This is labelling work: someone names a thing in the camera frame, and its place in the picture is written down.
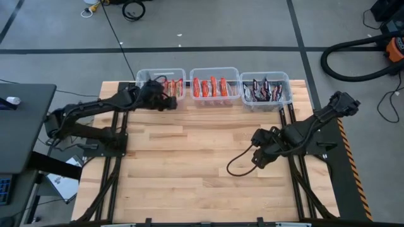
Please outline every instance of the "plastic container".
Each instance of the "plastic container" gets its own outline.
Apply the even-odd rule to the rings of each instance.
[[[282,95],[279,101],[269,101],[269,102],[248,102],[244,95],[243,83],[245,83],[249,88],[253,87],[253,79],[257,80],[259,85],[262,85],[262,80],[267,79],[270,83],[271,88],[271,100],[272,91],[276,84],[281,84]],[[247,110],[253,112],[271,112],[278,111],[284,105],[292,102],[292,91],[290,90],[289,77],[284,72],[264,72],[264,73],[242,73],[240,75],[240,92],[242,97],[242,102]]]
[[[136,75],[136,84],[140,88],[143,86],[143,84],[148,81],[149,79],[155,79],[159,76],[166,76],[168,82],[171,82],[174,80],[177,82],[178,80],[182,79],[183,81],[183,86],[182,86],[182,95],[177,96],[177,109],[181,109],[184,107],[184,101],[185,101],[185,94],[186,94],[186,75],[185,75],[185,70],[183,69],[142,69],[138,71]]]
[[[202,81],[211,81],[211,76],[214,76],[217,80],[218,86],[220,86],[220,80],[224,78],[229,84],[230,90],[227,96],[221,96],[218,91],[218,96],[209,97],[196,97],[194,95],[194,78],[198,78],[200,83]],[[193,69],[189,73],[191,80],[191,97],[197,105],[202,106],[228,106],[240,98],[240,76],[239,71],[234,67],[214,67],[214,68],[201,68]]]

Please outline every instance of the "gray concrete floor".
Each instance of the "gray concrete floor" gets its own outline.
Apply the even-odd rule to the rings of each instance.
[[[17,2],[0,0],[0,29]],[[379,34],[362,24],[362,12],[374,0],[292,2],[306,47],[327,47]],[[154,0],[145,5],[145,17],[135,23],[126,21],[119,7],[106,8],[124,47],[297,46],[287,0]],[[102,9],[84,19],[80,16],[84,7],[82,0],[26,0],[0,50],[117,48]],[[369,23],[376,25],[371,15]],[[404,122],[385,122],[376,112],[380,98],[395,88],[398,78],[385,76],[355,84],[336,81],[322,72],[320,52],[307,55],[322,105],[336,90],[347,91],[362,102],[359,113],[344,119],[344,124],[374,220],[404,223],[400,193],[404,186]],[[299,52],[160,52],[127,57],[135,73],[144,68],[181,67],[189,72],[195,67],[233,66],[241,73],[285,71],[290,79],[306,79]],[[339,52],[329,61],[336,71],[352,76],[387,66],[380,52]],[[54,83],[62,90],[97,95],[102,81],[129,80],[131,75],[122,54],[1,54],[0,79]],[[80,100],[91,98],[57,93],[51,109]],[[395,96],[394,102],[402,115],[404,101]],[[394,117],[389,106],[383,105],[381,110]],[[46,138],[44,132],[40,137]],[[46,148],[38,143],[36,150],[45,152]],[[37,215],[43,220],[35,225],[69,221],[73,204],[40,206]]]

